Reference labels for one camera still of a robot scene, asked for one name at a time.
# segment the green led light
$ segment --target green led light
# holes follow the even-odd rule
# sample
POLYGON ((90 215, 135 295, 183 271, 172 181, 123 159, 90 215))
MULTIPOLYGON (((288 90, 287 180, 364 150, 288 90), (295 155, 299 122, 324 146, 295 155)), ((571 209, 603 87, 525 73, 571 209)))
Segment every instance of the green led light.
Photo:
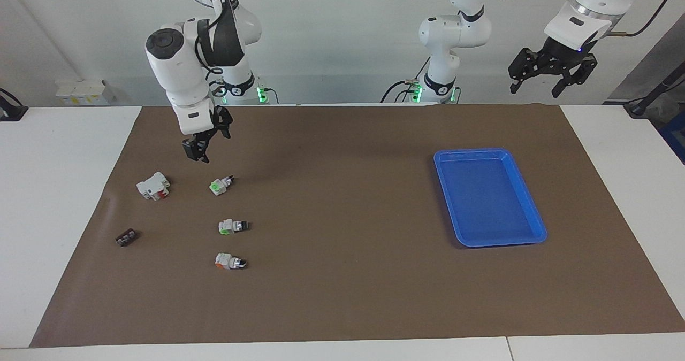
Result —
POLYGON ((260 103, 266 103, 267 100, 269 100, 269 98, 267 97, 267 94, 260 87, 257 87, 257 95, 259 95, 259 102, 260 103))
POLYGON ((418 89, 414 91, 414 96, 412 96, 414 103, 421 102, 421 95, 423 95, 423 87, 419 86, 418 89))

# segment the small plastic part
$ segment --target small plastic part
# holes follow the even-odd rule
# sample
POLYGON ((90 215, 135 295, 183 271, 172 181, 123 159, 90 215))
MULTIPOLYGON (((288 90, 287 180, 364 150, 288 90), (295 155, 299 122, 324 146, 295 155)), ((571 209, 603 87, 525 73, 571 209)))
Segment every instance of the small plastic part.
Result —
POLYGON ((148 180, 138 183, 135 187, 137 187, 142 197, 154 201, 159 201, 169 195, 169 181, 159 171, 148 180))
POLYGON ((135 230, 128 229, 124 234, 117 237, 117 244, 121 247, 127 247, 133 241, 138 239, 139 236, 140 234, 135 232, 135 230))
POLYGON ((233 184, 233 180, 234 178, 232 175, 227 176, 227 178, 222 180, 215 180, 210 184, 210 190, 218 197, 228 191, 228 188, 233 184))
POLYGON ((227 219, 218 223, 218 232, 220 232, 222 236, 229 236, 237 232, 242 232, 243 230, 248 230, 249 228, 250 224, 245 220, 227 219))
POLYGON ((219 253, 215 259, 215 265, 218 268, 224 268, 226 270, 240 269, 247 266, 247 261, 237 257, 233 257, 230 254, 219 253))

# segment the white wall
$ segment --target white wall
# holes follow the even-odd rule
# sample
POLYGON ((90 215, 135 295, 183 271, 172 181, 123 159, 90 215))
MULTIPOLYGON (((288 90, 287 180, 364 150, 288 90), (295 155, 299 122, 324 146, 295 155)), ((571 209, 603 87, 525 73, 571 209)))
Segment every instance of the white wall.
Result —
MULTIPOLYGON (((120 102, 135 105, 166 105, 144 56, 147 36, 165 22, 210 14, 191 0, 21 1, 76 73, 86 79, 105 79, 120 102)), ((512 96, 506 72, 509 62, 522 47, 541 47, 543 29, 564 1, 488 0, 486 10, 494 24, 492 40, 480 49, 460 51, 462 102, 600 104, 685 12, 685 5, 678 3, 683 0, 671 0, 645 34, 601 42, 595 47, 599 67, 593 79, 568 89, 558 100, 550 95, 555 78, 527 81, 520 93, 512 96)), ((637 0, 618 30, 639 28, 660 1, 637 0)), ((380 100, 391 83, 413 78, 428 56, 418 41, 421 20, 455 13, 448 0, 241 2, 264 25, 262 41, 249 47, 252 66, 286 103, 380 100)), ((6 22, 5 15, 0 16, 3 26, 6 22)), ((7 47, 13 36, 3 29, 0 43, 7 47)), ((10 44, 15 51, 33 53, 33 47, 27 52, 27 44, 15 43, 10 44)), ((51 66, 29 71, 45 80, 51 71, 63 72, 58 64, 29 55, 11 66, 51 66)), ((16 90, 19 95, 29 95, 32 86, 16 90)), ((50 99, 45 96, 43 100, 48 103, 50 99)))
POLYGON ((56 79, 78 74, 20 0, 0 0, 0 86, 26 105, 51 105, 56 79))

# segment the black cable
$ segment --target black cable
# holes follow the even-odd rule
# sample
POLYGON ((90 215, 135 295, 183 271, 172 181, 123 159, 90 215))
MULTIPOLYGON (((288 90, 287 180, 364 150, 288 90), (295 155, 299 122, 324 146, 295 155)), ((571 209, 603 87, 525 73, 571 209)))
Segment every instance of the black cable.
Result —
POLYGON ((659 5, 659 8, 656 9, 656 12, 654 12, 654 14, 651 15, 651 18, 649 19, 649 21, 646 22, 644 27, 642 27, 640 30, 638 30, 638 32, 633 32, 632 34, 626 34, 626 32, 609 32, 609 36, 635 37, 635 36, 641 34, 642 32, 644 32, 644 30, 646 30, 651 25, 651 23, 654 22, 654 20, 659 15, 661 10, 663 10, 663 8, 665 7, 666 3, 668 3, 668 0, 661 1, 661 5, 659 5))
POLYGON ((457 96, 457 101, 455 102, 455 104, 459 104, 459 100, 462 98, 462 88, 455 87, 455 90, 459 90, 459 96, 457 96))
POLYGON ((273 88, 264 88, 264 92, 265 93, 273 93, 274 95, 276 95, 276 104, 281 105, 281 101, 278 100, 278 93, 276 92, 276 90, 274 90, 273 88))
POLYGON ((22 105, 21 102, 19 101, 19 99, 17 99, 17 97, 16 97, 15 95, 12 95, 9 91, 7 91, 7 90, 5 90, 5 89, 3 89, 3 88, 0 88, 0 93, 4 93, 4 94, 7 95, 11 100, 17 102, 17 104, 19 104, 19 105, 22 105))
POLYGON ((404 94, 404 98, 406 98, 406 97, 407 97, 407 94, 411 94, 411 93, 413 93, 413 92, 414 92, 413 90, 404 90, 404 91, 402 91, 401 93, 398 93, 398 94, 397 94, 397 97, 394 98, 394 102, 395 102, 395 103, 399 103, 398 100, 399 100, 399 96, 400 96, 400 95, 404 94))
MULTIPOLYGON (((663 92, 663 94, 665 94, 665 93, 667 93, 667 92, 669 92, 669 91, 675 90, 675 88, 678 88, 678 86, 680 86, 680 85, 683 84, 683 83, 685 83, 685 79, 682 79, 682 81, 680 81, 680 83, 678 83, 678 84, 673 84, 671 87, 669 87, 667 90, 665 90, 665 91, 663 92)), ((641 98, 637 98, 637 99, 634 99, 634 100, 631 100, 631 101, 624 102, 623 104, 631 104, 631 103, 635 103, 636 101, 641 101, 641 100, 645 100, 645 99, 646 99, 646 96, 643 96, 643 97, 641 97, 641 98)))
POLYGON ((224 96, 228 95, 228 87, 226 87, 226 83, 221 80, 215 80, 211 82, 210 90, 212 90, 212 95, 217 98, 223 98, 224 96))
POLYGON ((383 98, 381 99, 381 103, 384 103, 384 102, 385 102, 385 99, 387 98, 387 96, 390 94, 390 92, 391 92, 395 87, 401 86, 402 84, 406 84, 406 83, 404 83, 404 80, 400 80, 400 81, 398 81, 397 83, 391 85, 390 88, 387 89, 385 95, 383 95, 383 98))
MULTIPOLYGON (((209 33, 210 30, 211 30, 213 27, 215 27, 216 23, 218 23, 218 22, 226 15, 226 12, 228 11, 226 5, 227 5, 228 1, 229 1, 229 0, 224 0, 224 2, 221 4, 221 13, 218 15, 218 17, 217 17, 213 22, 211 22, 211 23, 209 24, 209 26, 207 27, 207 33, 209 33)), ((198 34, 197 37, 196 37, 196 39, 195 39, 195 46, 193 47, 193 49, 195 49, 195 57, 197 57, 197 60, 200 62, 201 66, 203 66, 203 67, 205 68, 205 70, 208 71, 208 74, 205 76, 205 80, 207 80, 207 79, 209 78, 209 75, 210 75, 211 73, 213 73, 213 74, 223 74, 223 69, 218 68, 218 67, 210 68, 210 66, 208 66, 207 64, 205 64, 205 62, 204 62, 204 61, 202 60, 202 58, 200 57, 200 53, 199 53, 199 51, 198 51, 198 49, 197 49, 197 46, 198 46, 199 44, 200 44, 200 35, 198 34)))
MULTIPOLYGON (((419 76, 421 75, 421 73, 423 72, 423 69, 426 68, 426 66, 428 66, 428 62, 429 62, 429 61, 430 61, 430 56, 428 57, 428 59, 426 59, 426 62, 423 63, 423 66, 421 67, 421 69, 418 71, 418 73, 417 73, 416 76, 414 77, 414 80, 418 79, 418 77, 419 77, 419 76)), ((404 94, 404 98, 402 98, 402 103, 404 103, 405 100, 407 100, 407 95, 406 95, 406 94, 404 94)))

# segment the white electrical connector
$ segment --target white electrical connector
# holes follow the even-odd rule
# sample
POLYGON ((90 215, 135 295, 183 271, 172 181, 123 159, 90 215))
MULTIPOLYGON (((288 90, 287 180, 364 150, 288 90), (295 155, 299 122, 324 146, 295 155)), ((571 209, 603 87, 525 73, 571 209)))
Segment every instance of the white electrical connector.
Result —
POLYGON ((249 228, 249 223, 244 220, 227 219, 218 223, 218 232, 220 232, 220 234, 223 236, 242 232, 243 230, 247 230, 249 228))
POLYGON ((222 180, 215 180, 210 184, 210 190, 212 190, 212 193, 216 195, 217 197, 219 195, 222 195, 223 193, 228 191, 228 188, 232 185, 233 183, 233 176, 227 176, 227 178, 224 178, 222 180))
POLYGON ((159 171, 148 180, 138 183, 135 187, 137 187, 142 197, 154 201, 159 201, 169 195, 169 181, 159 171))
POLYGON ((247 266, 247 261, 237 257, 233 257, 230 254, 219 253, 215 259, 215 265, 218 268, 224 268, 226 270, 245 268, 247 266))

